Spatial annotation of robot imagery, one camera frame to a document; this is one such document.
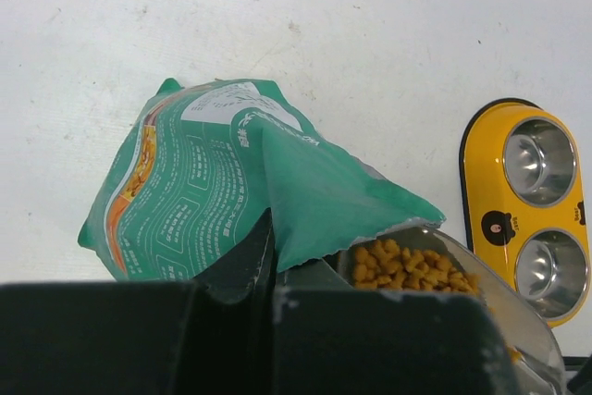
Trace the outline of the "clear plastic scoop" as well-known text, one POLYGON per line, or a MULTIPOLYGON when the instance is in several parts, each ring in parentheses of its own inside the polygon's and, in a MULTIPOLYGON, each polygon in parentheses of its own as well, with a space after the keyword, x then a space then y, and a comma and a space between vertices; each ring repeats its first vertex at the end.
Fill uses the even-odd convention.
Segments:
POLYGON ((493 316, 527 394, 565 394, 565 366, 547 323, 508 284, 448 235, 407 228, 360 241, 336 270, 359 290, 418 290, 476 298, 493 316))

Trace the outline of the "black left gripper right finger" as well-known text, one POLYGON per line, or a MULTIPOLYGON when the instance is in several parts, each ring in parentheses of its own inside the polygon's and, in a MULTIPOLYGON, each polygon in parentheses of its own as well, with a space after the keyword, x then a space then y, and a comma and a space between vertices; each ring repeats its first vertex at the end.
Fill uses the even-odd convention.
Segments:
POLYGON ((518 394, 475 298, 274 279, 275 394, 518 394))

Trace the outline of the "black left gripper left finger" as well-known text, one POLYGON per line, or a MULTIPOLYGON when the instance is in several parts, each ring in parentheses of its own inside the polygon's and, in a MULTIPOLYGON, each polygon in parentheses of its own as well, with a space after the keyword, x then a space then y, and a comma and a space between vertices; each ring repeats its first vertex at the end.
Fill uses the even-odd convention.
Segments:
POLYGON ((271 215, 195 278, 6 284, 5 394, 266 394, 271 215))

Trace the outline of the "green white dog food bag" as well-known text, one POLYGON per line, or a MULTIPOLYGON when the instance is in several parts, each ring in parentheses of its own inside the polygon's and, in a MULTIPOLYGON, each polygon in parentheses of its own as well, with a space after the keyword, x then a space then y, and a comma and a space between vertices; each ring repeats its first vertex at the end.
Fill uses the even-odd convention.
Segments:
POLYGON ((326 140, 271 80, 163 82, 78 243, 118 280, 194 278, 271 216, 277 270, 444 215, 326 140))

